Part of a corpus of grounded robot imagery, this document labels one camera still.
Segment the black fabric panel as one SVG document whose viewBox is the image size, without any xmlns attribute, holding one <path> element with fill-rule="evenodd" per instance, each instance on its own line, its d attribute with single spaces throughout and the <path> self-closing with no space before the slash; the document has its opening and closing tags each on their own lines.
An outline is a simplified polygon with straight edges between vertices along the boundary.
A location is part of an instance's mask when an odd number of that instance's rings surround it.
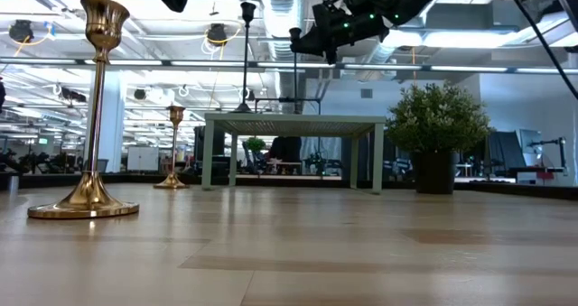
<svg viewBox="0 0 578 306">
<path fill-rule="evenodd" d="M 497 177 L 515 178 L 526 167 L 516 132 L 491 132 L 487 138 L 485 170 Z"/>
</svg>

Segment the bushy green plant black pot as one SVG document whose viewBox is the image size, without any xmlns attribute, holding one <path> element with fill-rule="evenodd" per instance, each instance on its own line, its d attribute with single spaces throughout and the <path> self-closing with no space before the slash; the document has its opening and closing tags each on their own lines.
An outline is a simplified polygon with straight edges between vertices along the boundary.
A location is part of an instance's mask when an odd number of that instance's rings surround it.
<svg viewBox="0 0 578 306">
<path fill-rule="evenodd" d="M 483 104 L 447 82 L 403 88 L 385 123 L 386 137 L 410 154 L 415 190 L 422 194 L 451 195 L 457 154 L 491 131 Z"/>
</svg>

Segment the black aluminium table frame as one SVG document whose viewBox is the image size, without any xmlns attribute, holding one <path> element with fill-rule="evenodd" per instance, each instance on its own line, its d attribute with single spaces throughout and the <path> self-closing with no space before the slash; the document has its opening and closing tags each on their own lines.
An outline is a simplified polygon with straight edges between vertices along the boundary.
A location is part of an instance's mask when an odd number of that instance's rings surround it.
<svg viewBox="0 0 578 306">
<path fill-rule="evenodd" d="M 25 174 L 18 177 L 19 186 L 23 189 L 39 189 L 50 187 L 64 187 L 76 185 L 81 176 L 79 174 Z M 164 179 L 162 175 L 141 175 L 129 173 L 105 173 L 101 176 L 106 184 L 118 183 L 146 183 L 156 184 Z M 330 180 L 324 178 L 316 180 L 312 177 L 299 179 L 289 178 L 237 178 L 238 186 L 264 187 L 298 187 L 298 188 L 332 188 L 345 189 L 350 186 L 348 181 Z M 543 199 L 561 199 L 578 203 L 578 187 L 536 186 L 514 184 L 507 182 L 458 182 L 454 183 L 455 190 L 478 191 L 514 196 L 526 196 Z"/>
</svg>

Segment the pale green perforated metal riser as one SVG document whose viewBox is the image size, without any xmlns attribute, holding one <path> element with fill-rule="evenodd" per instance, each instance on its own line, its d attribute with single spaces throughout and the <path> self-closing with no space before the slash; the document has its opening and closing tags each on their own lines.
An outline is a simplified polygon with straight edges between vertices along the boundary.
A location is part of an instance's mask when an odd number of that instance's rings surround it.
<svg viewBox="0 0 578 306">
<path fill-rule="evenodd" d="M 385 137 L 383 116 L 331 116 L 289 115 L 252 113 L 207 113 L 205 115 L 205 139 L 203 144 L 201 188 L 211 189 L 212 142 L 214 130 L 219 127 L 232 135 L 230 165 L 236 165 L 237 143 L 240 135 L 255 136 L 301 136 L 301 137 L 349 137 L 351 139 L 350 186 L 357 187 L 359 139 L 373 132 L 372 192 L 382 191 L 383 147 Z"/>
</svg>

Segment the silver ventilation duct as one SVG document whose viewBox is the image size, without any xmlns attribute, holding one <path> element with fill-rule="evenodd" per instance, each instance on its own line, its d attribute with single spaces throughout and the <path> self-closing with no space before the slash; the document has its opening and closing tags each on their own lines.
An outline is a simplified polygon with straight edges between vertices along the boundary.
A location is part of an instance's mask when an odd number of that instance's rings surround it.
<svg viewBox="0 0 578 306">
<path fill-rule="evenodd" d="M 275 38 L 269 42 L 268 49 L 273 62 L 289 62 L 294 65 L 294 54 L 290 42 L 278 41 L 288 38 L 289 30 L 301 28 L 303 21 L 303 0 L 261 0 L 263 5 L 263 22 L 266 35 Z"/>
</svg>

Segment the black ceiling device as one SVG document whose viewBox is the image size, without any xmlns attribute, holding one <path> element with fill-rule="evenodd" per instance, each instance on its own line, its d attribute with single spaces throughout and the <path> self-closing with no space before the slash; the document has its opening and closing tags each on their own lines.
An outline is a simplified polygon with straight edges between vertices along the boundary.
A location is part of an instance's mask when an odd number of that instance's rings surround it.
<svg viewBox="0 0 578 306">
<path fill-rule="evenodd" d="M 19 43 L 31 42 L 34 38 L 30 20 L 15 20 L 8 31 L 11 40 Z"/>
<path fill-rule="evenodd" d="M 224 23 L 213 23 L 206 34 L 207 42 L 213 46 L 223 46 L 228 41 Z"/>
</svg>

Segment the white cabinet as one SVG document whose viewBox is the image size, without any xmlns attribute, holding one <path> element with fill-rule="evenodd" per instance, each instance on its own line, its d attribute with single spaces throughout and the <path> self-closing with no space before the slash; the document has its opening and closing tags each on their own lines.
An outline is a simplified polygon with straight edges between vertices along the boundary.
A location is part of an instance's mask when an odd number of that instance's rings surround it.
<svg viewBox="0 0 578 306">
<path fill-rule="evenodd" d="M 157 172 L 159 170 L 159 150 L 157 147 L 128 148 L 126 169 L 130 172 Z"/>
</svg>

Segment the white building column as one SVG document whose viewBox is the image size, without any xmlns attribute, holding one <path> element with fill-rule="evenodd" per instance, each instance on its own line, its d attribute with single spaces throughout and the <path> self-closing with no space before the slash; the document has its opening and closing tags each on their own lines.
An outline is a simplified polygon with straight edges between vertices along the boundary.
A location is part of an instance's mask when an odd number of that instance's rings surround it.
<svg viewBox="0 0 578 306">
<path fill-rule="evenodd" d="M 107 71 L 102 93 L 98 172 L 120 172 L 126 104 L 121 71 Z"/>
</svg>

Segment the black candlestick holder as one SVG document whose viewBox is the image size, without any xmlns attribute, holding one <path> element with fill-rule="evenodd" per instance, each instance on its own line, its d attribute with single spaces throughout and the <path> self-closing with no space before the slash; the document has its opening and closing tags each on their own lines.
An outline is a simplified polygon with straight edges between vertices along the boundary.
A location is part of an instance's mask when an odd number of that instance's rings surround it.
<svg viewBox="0 0 578 306">
<path fill-rule="evenodd" d="M 243 64 L 243 84 L 241 90 L 241 103 L 235 108 L 234 113 L 250 113 L 251 109 L 247 104 L 247 69 L 248 69 L 248 42 L 250 24 L 254 20 L 254 13 L 256 6 L 250 2 L 242 2 L 240 4 L 242 9 L 242 19 L 244 21 L 245 37 L 244 37 L 244 64 Z"/>
<path fill-rule="evenodd" d="M 291 45 L 294 45 L 295 42 L 298 42 L 300 39 L 302 30 L 299 27 L 294 27 L 289 30 L 290 33 L 290 41 Z M 297 52 L 294 49 L 291 49 L 293 53 L 293 71 L 294 71 L 294 113 L 299 115 L 301 113 L 300 110 L 300 98 L 299 98 L 299 89 L 298 89 L 298 70 L 297 70 Z"/>
</svg>

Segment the gold candlestick holder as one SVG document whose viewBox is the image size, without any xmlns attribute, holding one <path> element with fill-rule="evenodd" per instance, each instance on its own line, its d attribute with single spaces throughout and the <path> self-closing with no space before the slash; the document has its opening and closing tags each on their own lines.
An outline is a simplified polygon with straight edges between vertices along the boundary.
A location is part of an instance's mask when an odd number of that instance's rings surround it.
<svg viewBox="0 0 578 306">
<path fill-rule="evenodd" d="M 155 189 L 167 189 L 167 190 L 178 190 L 187 189 L 188 186 L 182 183 L 176 174 L 175 164 L 176 164 L 176 150 L 177 150 L 177 134 L 180 122 L 183 120 L 184 107 L 178 107 L 175 105 L 170 105 L 167 107 L 169 111 L 169 119 L 172 123 L 172 159 L 171 159 L 171 170 L 167 177 L 160 183 L 155 184 Z"/>
<path fill-rule="evenodd" d="M 86 13 L 85 35 L 95 48 L 96 64 L 93 86 L 88 160 L 78 185 L 63 200 L 27 210 L 30 218 L 74 219 L 106 218 L 134 214 L 139 205 L 113 198 L 106 191 L 98 171 L 98 149 L 101 132 L 103 93 L 108 54 L 122 39 L 122 26 L 130 16 L 128 10 L 112 0 L 80 0 Z"/>
</svg>

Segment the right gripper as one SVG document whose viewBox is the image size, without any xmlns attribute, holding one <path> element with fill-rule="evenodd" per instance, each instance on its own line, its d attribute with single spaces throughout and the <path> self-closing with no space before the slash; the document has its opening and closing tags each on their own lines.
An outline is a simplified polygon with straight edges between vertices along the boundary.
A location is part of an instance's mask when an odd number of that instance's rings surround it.
<svg viewBox="0 0 578 306">
<path fill-rule="evenodd" d="M 324 57 L 329 64 L 337 60 L 337 49 L 371 37 L 383 41 L 389 35 L 383 18 L 368 0 L 323 0 L 312 7 L 314 26 L 307 33 L 292 29 L 294 53 Z"/>
</svg>

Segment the person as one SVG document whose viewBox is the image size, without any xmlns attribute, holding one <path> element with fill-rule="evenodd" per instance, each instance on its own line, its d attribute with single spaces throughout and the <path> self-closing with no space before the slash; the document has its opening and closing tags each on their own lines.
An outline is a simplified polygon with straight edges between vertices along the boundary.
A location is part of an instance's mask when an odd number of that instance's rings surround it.
<svg viewBox="0 0 578 306">
<path fill-rule="evenodd" d="M 269 149 L 269 158 L 282 162 L 301 160 L 302 139 L 299 136 L 278 136 Z"/>
</svg>

